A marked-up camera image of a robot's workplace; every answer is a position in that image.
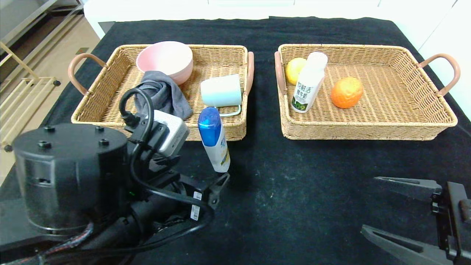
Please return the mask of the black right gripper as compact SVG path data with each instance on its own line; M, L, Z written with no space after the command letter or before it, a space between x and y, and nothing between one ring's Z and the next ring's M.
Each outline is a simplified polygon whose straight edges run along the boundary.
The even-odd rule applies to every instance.
M470 199L464 185L450 182L442 188L434 180L375 177L382 188L429 202L437 222L438 246L421 243L363 225L361 234L371 243L408 265L469 265Z

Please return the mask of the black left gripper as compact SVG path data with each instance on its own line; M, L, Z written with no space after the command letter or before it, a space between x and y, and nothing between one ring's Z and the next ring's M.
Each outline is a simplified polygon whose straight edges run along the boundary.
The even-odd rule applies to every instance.
M196 232L212 221L212 209L217 209L220 195L230 181L230 173L222 173L209 187L182 174L159 174L147 183L153 204L149 214L152 232L174 230Z

